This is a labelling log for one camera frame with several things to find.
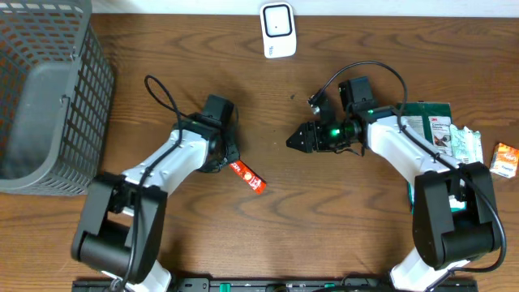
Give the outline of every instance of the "small box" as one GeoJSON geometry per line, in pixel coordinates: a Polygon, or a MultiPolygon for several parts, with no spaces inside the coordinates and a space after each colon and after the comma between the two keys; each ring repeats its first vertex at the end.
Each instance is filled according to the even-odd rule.
{"type": "Polygon", "coordinates": [[[519,150],[499,143],[494,148],[490,171],[506,178],[513,178],[516,176],[517,161],[519,161],[519,150]]]}

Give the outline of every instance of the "red wrapper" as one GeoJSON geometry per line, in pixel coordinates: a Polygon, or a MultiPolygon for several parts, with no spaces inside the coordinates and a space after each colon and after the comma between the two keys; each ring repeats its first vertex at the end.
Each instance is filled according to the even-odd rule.
{"type": "Polygon", "coordinates": [[[254,171],[252,171],[242,161],[236,161],[229,164],[229,166],[240,178],[242,178],[249,184],[249,186],[251,186],[252,190],[254,190],[256,194],[261,195],[267,186],[267,183],[263,179],[255,174],[254,171]]]}

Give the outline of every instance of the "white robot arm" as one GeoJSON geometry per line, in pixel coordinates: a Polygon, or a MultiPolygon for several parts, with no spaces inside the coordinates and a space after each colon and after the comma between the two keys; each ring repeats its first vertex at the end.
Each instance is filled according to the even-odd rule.
{"type": "Polygon", "coordinates": [[[497,214],[492,214],[495,197],[486,166],[462,165],[416,133],[405,118],[399,120],[401,113],[396,109],[379,107],[367,77],[339,84],[339,92],[346,120],[336,120],[321,89],[308,101],[320,120],[303,123],[286,145],[302,152],[339,153],[355,152],[351,144],[360,143],[362,153],[370,149],[381,155],[414,188],[416,248],[390,272],[396,289],[432,289],[451,271],[501,247],[504,233],[497,214]],[[469,178],[468,185],[461,175],[469,178]],[[481,193],[476,194],[474,186],[484,190],[486,199],[481,198],[481,193]],[[452,213],[452,203],[466,209],[452,213]]]}
{"type": "Polygon", "coordinates": [[[239,159],[234,130],[229,127],[233,112],[231,102],[210,95],[202,114],[182,120],[182,126],[177,125],[145,161],[122,175],[104,173],[94,178],[74,237],[72,257],[114,279],[126,277],[127,283],[123,282],[128,290],[166,291],[171,275],[156,259],[167,198],[191,172],[219,171],[239,159]],[[128,228],[108,219],[108,212],[134,216],[136,200],[140,201],[138,229],[135,224],[128,228]]]}

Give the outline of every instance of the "wood grain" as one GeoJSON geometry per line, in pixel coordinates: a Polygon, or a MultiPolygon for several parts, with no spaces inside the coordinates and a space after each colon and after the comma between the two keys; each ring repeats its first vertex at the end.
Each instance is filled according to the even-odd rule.
{"type": "MultiPolygon", "coordinates": [[[[519,147],[519,20],[296,21],[298,52],[267,60],[254,16],[92,17],[118,73],[104,170],[136,165],[168,136],[174,116],[143,85],[154,74],[184,112],[200,110],[209,93],[234,102],[242,159],[268,181],[258,196],[229,169],[190,175],[169,198],[159,256],[166,268],[214,277],[342,277],[384,273],[403,260],[413,247],[412,218],[405,182],[384,159],[305,155],[285,146],[313,118],[306,99],[351,62],[395,67],[412,101],[450,102],[458,126],[482,132],[487,165],[498,141],[519,147]]],[[[341,80],[360,75],[369,75],[383,104],[401,99],[399,83],[377,67],[355,68],[341,80]]],[[[499,271],[475,278],[481,291],[516,291],[519,181],[494,179],[508,257],[499,271]]],[[[70,257],[83,202],[0,195],[1,291],[66,291],[78,277],[99,276],[70,257]]]]}

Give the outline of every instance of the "plastic basket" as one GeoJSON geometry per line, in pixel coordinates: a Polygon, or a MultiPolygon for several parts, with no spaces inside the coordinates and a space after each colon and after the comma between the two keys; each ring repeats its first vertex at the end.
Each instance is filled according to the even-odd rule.
{"type": "Polygon", "coordinates": [[[0,0],[0,191],[77,195],[98,171],[114,75],[90,1],[0,0]]]}

